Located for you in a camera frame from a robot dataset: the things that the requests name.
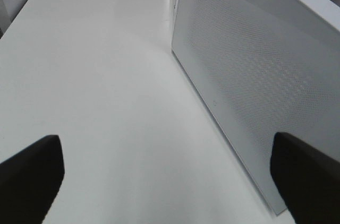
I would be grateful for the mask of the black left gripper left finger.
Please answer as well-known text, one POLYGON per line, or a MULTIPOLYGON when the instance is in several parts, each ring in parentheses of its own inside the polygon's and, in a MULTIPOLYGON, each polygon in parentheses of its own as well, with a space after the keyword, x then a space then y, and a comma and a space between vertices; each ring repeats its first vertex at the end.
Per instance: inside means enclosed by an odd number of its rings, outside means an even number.
POLYGON ((47 135, 1 163, 1 223, 43 223, 65 175, 58 135, 47 135))

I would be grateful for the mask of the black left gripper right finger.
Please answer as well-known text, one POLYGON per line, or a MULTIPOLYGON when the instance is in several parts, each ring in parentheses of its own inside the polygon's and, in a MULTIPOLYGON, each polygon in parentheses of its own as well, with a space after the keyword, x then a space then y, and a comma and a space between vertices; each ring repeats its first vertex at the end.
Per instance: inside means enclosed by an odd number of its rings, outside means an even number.
POLYGON ((277 132, 270 174, 295 223, 339 223, 339 162, 277 132))

